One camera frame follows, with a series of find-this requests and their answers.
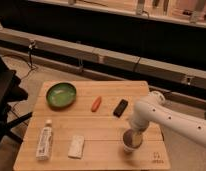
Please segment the translucent yellowish gripper finger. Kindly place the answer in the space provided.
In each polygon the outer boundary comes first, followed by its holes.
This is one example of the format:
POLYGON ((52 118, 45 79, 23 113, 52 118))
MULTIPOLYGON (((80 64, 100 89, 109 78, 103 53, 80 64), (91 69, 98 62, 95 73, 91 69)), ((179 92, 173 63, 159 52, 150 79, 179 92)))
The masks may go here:
POLYGON ((143 140, 143 135, 139 132, 132 133, 132 145, 133 146, 140 146, 143 140))

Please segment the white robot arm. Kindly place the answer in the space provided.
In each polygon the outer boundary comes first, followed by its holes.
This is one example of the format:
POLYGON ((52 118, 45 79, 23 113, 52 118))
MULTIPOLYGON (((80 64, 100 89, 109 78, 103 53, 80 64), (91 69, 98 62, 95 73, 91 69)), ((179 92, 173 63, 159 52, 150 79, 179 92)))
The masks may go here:
POLYGON ((137 100, 129 119, 131 129, 142 133, 150 122, 154 122, 206 147, 206 120, 168 109, 164 107, 165 101, 159 91, 152 91, 137 100))

